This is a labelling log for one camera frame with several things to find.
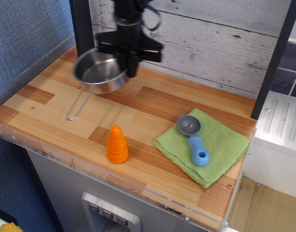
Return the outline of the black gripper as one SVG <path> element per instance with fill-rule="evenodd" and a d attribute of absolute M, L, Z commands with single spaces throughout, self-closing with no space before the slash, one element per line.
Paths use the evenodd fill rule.
<path fill-rule="evenodd" d="M 148 37 L 142 30 L 143 21 L 127 24 L 126 21 L 117 22 L 117 30 L 95 34 L 98 49 L 102 52 L 114 54 L 116 60 L 115 72 L 125 73 L 128 77 L 136 76 L 139 60 L 161 62 L 163 44 Z"/>

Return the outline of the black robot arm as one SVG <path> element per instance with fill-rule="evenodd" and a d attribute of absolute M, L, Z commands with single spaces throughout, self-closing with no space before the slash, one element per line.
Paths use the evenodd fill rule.
<path fill-rule="evenodd" d="M 95 35 L 98 50 L 114 54 L 127 69 L 128 77 L 136 76 L 141 61 L 161 62 L 162 59 L 163 44 L 149 38 L 142 30 L 145 9 L 158 16 L 156 26 L 149 28 L 150 31 L 156 30 L 161 23 L 161 15 L 148 0 L 115 0 L 113 19 L 117 29 Z"/>

